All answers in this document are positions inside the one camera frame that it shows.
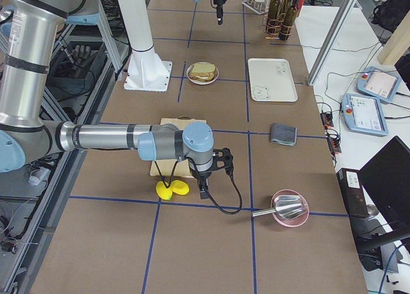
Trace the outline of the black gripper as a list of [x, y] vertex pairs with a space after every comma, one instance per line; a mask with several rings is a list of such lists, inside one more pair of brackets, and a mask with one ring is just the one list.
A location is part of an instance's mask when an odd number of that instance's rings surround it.
[[216, 9], [217, 13], [217, 23], [221, 25], [223, 22], [223, 5], [225, 0], [213, 0], [213, 7]]
[[198, 169], [194, 169], [194, 167], [190, 165], [190, 173], [198, 182], [200, 198], [208, 199], [208, 178], [211, 176], [212, 171], [199, 171]]

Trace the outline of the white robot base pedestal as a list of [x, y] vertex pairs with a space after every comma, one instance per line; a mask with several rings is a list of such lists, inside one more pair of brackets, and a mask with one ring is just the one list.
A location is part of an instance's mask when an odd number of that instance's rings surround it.
[[172, 62], [161, 60], [154, 49], [145, 0], [118, 0], [118, 2], [132, 50], [124, 88], [166, 92]]

